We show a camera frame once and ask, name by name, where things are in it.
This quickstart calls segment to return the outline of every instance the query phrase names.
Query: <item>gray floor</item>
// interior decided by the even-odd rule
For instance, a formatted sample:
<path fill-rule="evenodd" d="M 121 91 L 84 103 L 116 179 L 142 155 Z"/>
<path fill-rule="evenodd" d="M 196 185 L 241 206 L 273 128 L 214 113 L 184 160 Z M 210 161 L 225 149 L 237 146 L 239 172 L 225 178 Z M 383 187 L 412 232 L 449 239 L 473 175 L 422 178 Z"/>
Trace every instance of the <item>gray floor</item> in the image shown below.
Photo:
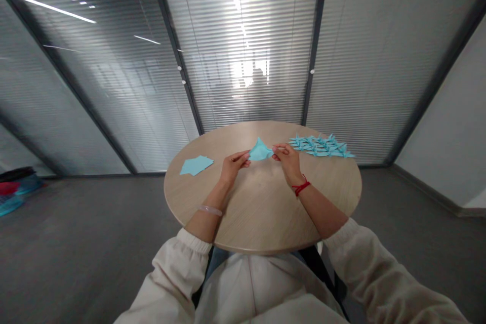
<path fill-rule="evenodd" d="M 353 217 L 423 284 L 486 321 L 486 219 L 456 218 L 388 170 L 364 170 Z M 179 224 L 163 178 L 51 181 L 0 217 L 0 322 L 109 323 Z M 360 306 L 347 299 L 352 323 Z"/>

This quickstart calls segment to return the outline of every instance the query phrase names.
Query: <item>person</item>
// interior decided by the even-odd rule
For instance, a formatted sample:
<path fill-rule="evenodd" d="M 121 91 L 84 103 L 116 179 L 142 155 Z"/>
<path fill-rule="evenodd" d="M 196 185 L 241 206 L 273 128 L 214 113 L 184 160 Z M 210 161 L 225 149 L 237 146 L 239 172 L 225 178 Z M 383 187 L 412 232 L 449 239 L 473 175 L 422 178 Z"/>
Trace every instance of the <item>person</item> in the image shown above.
<path fill-rule="evenodd" d="M 369 321 L 467 322 L 450 299 L 419 284 L 373 232 L 306 184 L 298 152 L 288 144 L 276 144 L 273 151 L 290 188 L 300 187 L 298 198 L 327 245 L 335 271 L 363 304 Z M 224 210 L 238 171 L 250 167 L 248 152 L 225 158 L 221 178 L 204 201 L 208 208 L 197 210 L 177 237 L 162 246 L 153 259 L 154 271 L 117 324 L 346 322 L 331 292 L 292 254 L 233 254 L 207 279 L 195 310 L 191 296 L 205 280 L 221 218 L 215 213 Z"/>

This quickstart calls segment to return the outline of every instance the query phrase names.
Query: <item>origami crane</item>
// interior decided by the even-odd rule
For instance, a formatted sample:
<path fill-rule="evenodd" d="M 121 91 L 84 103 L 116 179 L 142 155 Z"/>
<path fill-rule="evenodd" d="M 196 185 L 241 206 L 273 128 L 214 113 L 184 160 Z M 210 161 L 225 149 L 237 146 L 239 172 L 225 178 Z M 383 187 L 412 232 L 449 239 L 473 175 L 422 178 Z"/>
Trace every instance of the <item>origami crane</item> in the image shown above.
<path fill-rule="evenodd" d="M 334 134 L 331 134 L 329 138 L 323 138 L 321 137 L 321 134 L 319 134 L 317 138 L 315 136 L 299 137 L 299 134 L 297 134 L 295 138 L 290 138 L 290 140 L 290 145 L 293 146 L 294 149 L 305 151 L 316 157 L 355 157 L 354 154 L 347 151 L 347 144 L 339 143 Z"/>

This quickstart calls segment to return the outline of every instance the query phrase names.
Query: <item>window blinds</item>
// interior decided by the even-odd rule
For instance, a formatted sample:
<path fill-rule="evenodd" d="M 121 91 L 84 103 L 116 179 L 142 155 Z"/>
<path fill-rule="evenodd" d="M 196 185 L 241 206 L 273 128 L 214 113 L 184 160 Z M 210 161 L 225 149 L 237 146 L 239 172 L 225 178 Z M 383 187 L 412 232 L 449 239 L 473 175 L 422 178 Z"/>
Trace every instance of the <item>window blinds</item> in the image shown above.
<path fill-rule="evenodd" d="M 137 172 L 165 171 L 198 136 L 157 0 L 36 0 L 69 14 L 14 1 Z"/>
<path fill-rule="evenodd" d="M 0 29 L 2 114 L 66 174 L 128 173 L 5 0 Z"/>
<path fill-rule="evenodd" d="M 204 131 L 300 123 L 316 0 L 168 0 Z"/>
<path fill-rule="evenodd" d="M 39 176 L 54 175 L 31 151 L 0 125 L 0 174 L 28 166 L 32 166 Z"/>
<path fill-rule="evenodd" d="M 325 0 L 307 126 L 382 164 L 475 0 Z"/>

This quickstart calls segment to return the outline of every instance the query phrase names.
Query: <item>red string bracelet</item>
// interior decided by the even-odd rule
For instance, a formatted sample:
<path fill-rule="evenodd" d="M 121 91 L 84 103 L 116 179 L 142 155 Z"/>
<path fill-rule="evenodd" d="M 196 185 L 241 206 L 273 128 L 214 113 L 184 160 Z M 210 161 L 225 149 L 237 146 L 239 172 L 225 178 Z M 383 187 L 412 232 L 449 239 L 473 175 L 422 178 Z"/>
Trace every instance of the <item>red string bracelet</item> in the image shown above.
<path fill-rule="evenodd" d="M 292 188 L 294 188 L 294 189 L 295 189 L 295 196 L 297 196 L 297 197 L 299 197 L 299 193 L 300 193 L 300 192 L 301 192 L 303 189 L 305 189 L 307 186 L 309 186 L 309 185 L 310 185 L 310 182 L 309 182 L 309 181 L 307 181 L 307 178 L 305 177 L 305 175 L 304 175 L 304 174 L 302 174 L 302 176 L 304 176 L 304 178 L 305 178 L 305 182 L 304 182 L 302 185 L 300 185 L 300 186 L 292 186 Z"/>

